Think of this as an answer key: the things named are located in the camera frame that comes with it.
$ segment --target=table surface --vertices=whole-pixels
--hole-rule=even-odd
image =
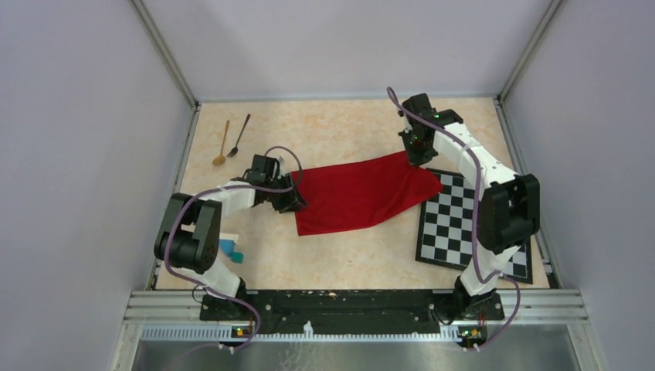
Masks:
[[[494,103],[490,98],[432,99],[438,110],[454,109],[473,136],[499,161],[511,166]],[[225,153],[234,146],[243,121],[250,122],[239,143],[239,154],[216,167],[226,120],[230,129]],[[270,101],[203,104],[189,153],[181,192],[195,194],[241,176],[253,155],[274,145],[291,148],[303,168],[358,162],[402,151],[398,136],[404,123],[393,104],[383,100]],[[296,169],[283,151],[287,169]],[[457,172],[443,156],[427,167]],[[372,228],[299,237],[293,213],[279,214],[264,203],[222,220],[221,231],[239,235],[236,251],[242,264],[220,258],[250,289],[404,289],[451,288],[461,271],[414,260],[420,206]],[[532,240],[534,284],[548,280]],[[499,288],[511,288],[500,281]],[[161,270],[157,288],[192,288],[193,284]]]

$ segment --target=metal floor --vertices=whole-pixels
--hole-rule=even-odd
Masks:
[[[143,341],[133,371],[160,371],[197,342]],[[167,371],[579,370],[565,325],[510,327],[488,349],[462,352],[444,342],[259,342],[231,356],[202,349]]]

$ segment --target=black mounting plate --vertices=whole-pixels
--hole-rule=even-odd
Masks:
[[[429,306],[451,295],[438,290],[259,290],[247,291],[245,299],[262,316],[261,334],[302,333],[307,321],[315,334],[428,334],[439,332]],[[496,308],[500,303],[498,294],[486,302],[487,320],[504,319],[502,307]],[[201,321],[251,319],[241,305],[209,295],[202,299]]]

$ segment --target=red cloth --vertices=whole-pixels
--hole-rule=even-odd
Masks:
[[[297,180],[298,173],[292,176]],[[442,189],[434,174],[415,168],[405,152],[363,162],[303,169],[296,212],[299,236],[358,230],[422,203]]]

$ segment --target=gold spoon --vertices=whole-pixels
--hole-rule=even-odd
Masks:
[[[223,155],[223,147],[225,147],[225,138],[227,137],[227,129],[229,129],[229,120],[226,122],[226,132],[225,134],[223,134],[223,143],[221,144],[221,154],[216,156],[216,158],[214,158],[214,161],[212,161],[212,165],[214,166],[223,165],[223,162],[225,162],[225,156]]]

